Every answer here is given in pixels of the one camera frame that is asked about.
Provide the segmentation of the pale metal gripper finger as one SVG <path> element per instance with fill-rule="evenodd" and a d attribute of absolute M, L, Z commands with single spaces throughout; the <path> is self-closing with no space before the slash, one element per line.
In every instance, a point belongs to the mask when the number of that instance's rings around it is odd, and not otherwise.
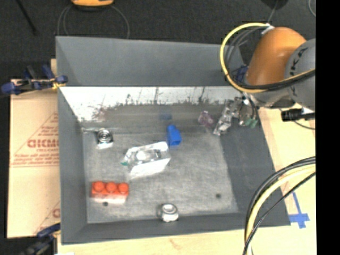
<path fill-rule="evenodd" d="M 225 114 L 220 117 L 217 123 L 217 135 L 221 135 L 231 126 L 232 118 L 231 114 Z"/>
<path fill-rule="evenodd" d="M 228 110 L 222 112 L 221 117 L 217 121 L 217 124 L 213 130 L 213 134 L 221 135 L 226 132 L 227 129 L 231 126 L 231 115 Z"/>

